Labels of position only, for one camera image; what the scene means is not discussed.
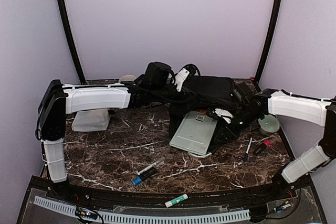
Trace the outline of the grey notebook with barcode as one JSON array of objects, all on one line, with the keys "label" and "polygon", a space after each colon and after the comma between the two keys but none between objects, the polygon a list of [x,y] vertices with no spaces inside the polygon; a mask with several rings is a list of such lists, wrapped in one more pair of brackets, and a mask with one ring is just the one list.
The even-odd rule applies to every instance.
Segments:
[{"label": "grey notebook with barcode", "polygon": [[206,114],[190,111],[182,120],[169,145],[204,156],[216,129],[217,120]]}]

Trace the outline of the black student bag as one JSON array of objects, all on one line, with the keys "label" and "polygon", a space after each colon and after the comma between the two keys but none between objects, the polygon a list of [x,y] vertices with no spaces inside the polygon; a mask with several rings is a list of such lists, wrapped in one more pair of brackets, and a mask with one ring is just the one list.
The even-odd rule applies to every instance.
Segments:
[{"label": "black student bag", "polygon": [[[230,96],[234,87],[234,81],[227,77],[194,76],[183,85],[183,92],[189,95],[182,103],[174,103],[169,106],[170,125],[169,137],[172,139],[179,128],[183,118],[190,112],[196,111],[212,119],[216,119],[211,111],[220,108],[235,113],[237,105]],[[207,153],[213,153],[224,143],[215,142],[214,131]]]}]

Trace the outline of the white fabric pouch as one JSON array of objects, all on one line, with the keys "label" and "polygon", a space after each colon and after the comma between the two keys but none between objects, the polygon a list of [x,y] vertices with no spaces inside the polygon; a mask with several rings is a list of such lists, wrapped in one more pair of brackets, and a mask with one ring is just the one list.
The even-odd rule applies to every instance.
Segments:
[{"label": "white fabric pouch", "polygon": [[105,131],[110,122],[108,109],[98,109],[77,112],[72,123],[74,132]]}]

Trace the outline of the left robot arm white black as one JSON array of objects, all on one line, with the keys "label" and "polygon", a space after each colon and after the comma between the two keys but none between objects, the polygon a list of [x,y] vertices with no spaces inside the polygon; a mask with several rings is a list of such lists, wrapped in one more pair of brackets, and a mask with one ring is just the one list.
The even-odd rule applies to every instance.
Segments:
[{"label": "left robot arm white black", "polygon": [[38,107],[35,137],[42,153],[53,191],[63,201],[74,197],[66,181],[63,141],[68,114],[99,109],[139,108],[152,102],[184,104],[196,97],[195,91],[183,91],[183,85],[199,69],[185,65],[178,73],[162,62],[148,64],[144,74],[134,81],[114,84],[71,85],[56,79],[50,82]]}]

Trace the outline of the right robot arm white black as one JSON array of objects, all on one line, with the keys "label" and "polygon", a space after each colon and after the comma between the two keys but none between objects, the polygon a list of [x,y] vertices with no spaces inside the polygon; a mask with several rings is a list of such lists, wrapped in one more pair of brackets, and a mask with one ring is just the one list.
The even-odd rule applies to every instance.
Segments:
[{"label": "right robot arm white black", "polygon": [[305,97],[277,89],[264,89],[246,101],[242,95],[239,98],[243,107],[235,114],[220,108],[212,111],[218,119],[223,120],[224,138],[227,140],[237,139],[242,129],[264,115],[286,116],[324,128],[323,138],[317,144],[274,176],[273,184],[268,187],[271,199],[280,199],[287,193],[288,184],[335,159],[335,99]]}]

